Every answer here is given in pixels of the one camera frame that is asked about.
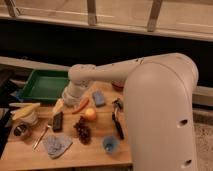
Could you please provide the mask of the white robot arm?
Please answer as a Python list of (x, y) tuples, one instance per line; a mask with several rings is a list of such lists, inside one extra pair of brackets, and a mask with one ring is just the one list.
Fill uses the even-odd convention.
[(198, 69), (169, 53), (102, 66), (74, 65), (62, 93), (68, 106), (93, 81), (124, 85), (124, 114), (134, 171), (198, 171), (192, 95)]

